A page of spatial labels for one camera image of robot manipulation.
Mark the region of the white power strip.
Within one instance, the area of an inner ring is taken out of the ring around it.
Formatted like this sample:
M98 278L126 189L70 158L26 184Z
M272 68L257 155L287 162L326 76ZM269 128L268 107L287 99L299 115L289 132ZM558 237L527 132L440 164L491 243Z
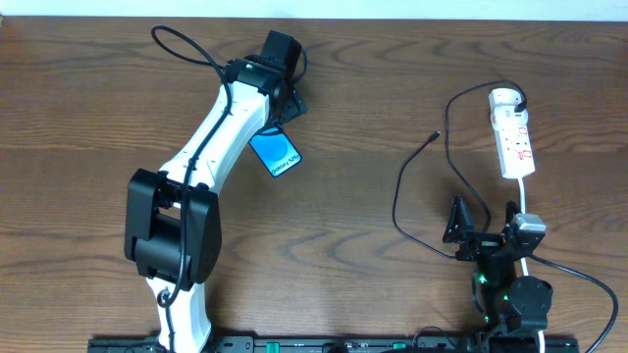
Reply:
M516 112L524 110L519 110L522 103L515 109ZM493 130L501 175L506 179L519 179L532 174L535 163L527 124Z

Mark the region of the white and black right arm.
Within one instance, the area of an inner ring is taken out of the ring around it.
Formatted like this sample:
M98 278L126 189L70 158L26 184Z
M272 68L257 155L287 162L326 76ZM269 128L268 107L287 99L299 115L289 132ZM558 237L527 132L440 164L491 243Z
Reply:
M553 289L542 279L520 276L516 263L530 255L546 235L547 226L534 214L506 204L506 225L500 233L474 229L462 197L454 197L444 243L459 246L454 258L474 262L472 292L487 326L474 334L477 352L535 352L539 332L548 327Z

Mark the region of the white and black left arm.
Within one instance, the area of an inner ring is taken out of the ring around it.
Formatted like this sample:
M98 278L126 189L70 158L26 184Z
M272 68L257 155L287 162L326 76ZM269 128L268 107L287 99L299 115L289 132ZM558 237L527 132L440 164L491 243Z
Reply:
M219 194L244 148L272 177L303 160L283 129L307 110L295 88L303 77L295 69L307 64L302 45L272 30L260 53L224 66L199 53L221 82L215 104L173 158L137 170L128 186L124 253L155 297L163 352L200 352L212 333L205 282L222 247Z

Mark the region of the blue Galaxy smartphone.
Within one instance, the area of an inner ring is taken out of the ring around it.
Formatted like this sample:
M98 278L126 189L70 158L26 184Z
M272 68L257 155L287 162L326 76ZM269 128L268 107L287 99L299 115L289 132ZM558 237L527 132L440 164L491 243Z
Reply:
M272 127L253 136L249 145L274 178L282 176L302 161L301 154L280 127Z

